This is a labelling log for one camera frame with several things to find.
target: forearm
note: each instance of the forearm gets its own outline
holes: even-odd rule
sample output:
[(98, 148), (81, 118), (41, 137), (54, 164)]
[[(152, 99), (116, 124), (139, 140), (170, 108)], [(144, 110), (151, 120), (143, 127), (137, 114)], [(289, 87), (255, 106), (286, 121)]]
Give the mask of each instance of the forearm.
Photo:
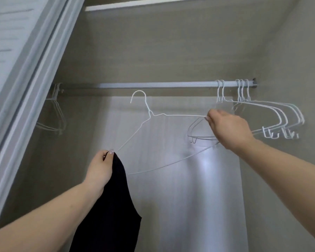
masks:
[(1, 251), (57, 251), (99, 195), (79, 184), (0, 229)]
[(258, 140), (237, 152), (315, 237), (315, 165)]

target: closet back panel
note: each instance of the closet back panel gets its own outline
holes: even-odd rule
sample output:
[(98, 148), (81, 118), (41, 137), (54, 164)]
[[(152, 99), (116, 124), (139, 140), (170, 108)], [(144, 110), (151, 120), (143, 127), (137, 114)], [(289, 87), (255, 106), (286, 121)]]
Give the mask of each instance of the closet back panel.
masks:
[[(205, 115), (216, 97), (149, 97), (155, 114)], [(181, 160), (211, 141), (190, 143), (194, 117), (148, 118), (143, 97), (62, 97), (68, 126), (63, 135), (42, 132), (19, 189), (23, 215), (84, 179), (99, 149), (115, 149), (128, 174)], [(231, 103), (223, 106), (231, 110)], [(194, 135), (212, 135), (203, 121)], [(128, 175), (142, 216), (136, 251), (248, 251), (239, 159), (221, 145), (176, 164)]]
[(251, 78), (296, 1), (191, 0), (82, 12), (55, 81)]
[[(264, 142), (315, 164), (315, 0), (298, 3), (253, 75), (259, 79), (253, 99), (293, 103), (306, 118), (299, 140)], [(248, 108), (237, 114), (258, 126), (267, 118)], [(250, 252), (315, 251), (315, 239), (244, 162), (241, 174)]]

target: left hand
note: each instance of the left hand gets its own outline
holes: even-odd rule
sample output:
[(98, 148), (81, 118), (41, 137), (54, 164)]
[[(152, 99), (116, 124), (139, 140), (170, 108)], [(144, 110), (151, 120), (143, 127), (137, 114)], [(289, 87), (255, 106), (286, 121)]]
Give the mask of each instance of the left hand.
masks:
[(113, 150), (100, 150), (92, 159), (84, 184), (86, 184), (94, 193), (100, 197), (104, 191), (104, 186), (110, 180), (112, 175)]

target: ceiling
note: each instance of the ceiling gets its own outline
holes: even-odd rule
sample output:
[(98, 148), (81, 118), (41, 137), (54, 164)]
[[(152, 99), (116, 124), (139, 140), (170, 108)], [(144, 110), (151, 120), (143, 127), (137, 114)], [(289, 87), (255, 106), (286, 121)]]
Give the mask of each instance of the ceiling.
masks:
[(298, 0), (191, 0), (82, 12), (56, 82), (251, 79)]

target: closet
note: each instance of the closet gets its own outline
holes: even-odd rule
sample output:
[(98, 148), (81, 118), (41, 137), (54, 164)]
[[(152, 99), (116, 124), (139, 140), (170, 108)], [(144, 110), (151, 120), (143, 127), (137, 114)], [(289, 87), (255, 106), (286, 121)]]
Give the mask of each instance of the closet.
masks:
[[(40, 103), (0, 194), (0, 227), (82, 182), (96, 151), (114, 149), (142, 217), (136, 251), (315, 251), (315, 239), (246, 163), (213, 141), (191, 142), (196, 117), (152, 117), (119, 150), (149, 117), (142, 93), (130, 103), (135, 90), (146, 92), (154, 114), (233, 111), (232, 102), (217, 103), (217, 88), (103, 88), (257, 78), (253, 98), (291, 102), (306, 117), (299, 140), (258, 138), (315, 164), (315, 0), (85, 0), (77, 21), (67, 20), (64, 54), (49, 51), (56, 64), (39, 91), (44, 101), (61, 83), (66, 129), (33, 128), (36, 119), (58, 126), (51, 102)], [(236, 92), (227, 88), (227, 99)], [(268, 118), (259, 108), (234, 110), (251, 127)], [(194, 133), (212, 132), (202, 122)]]

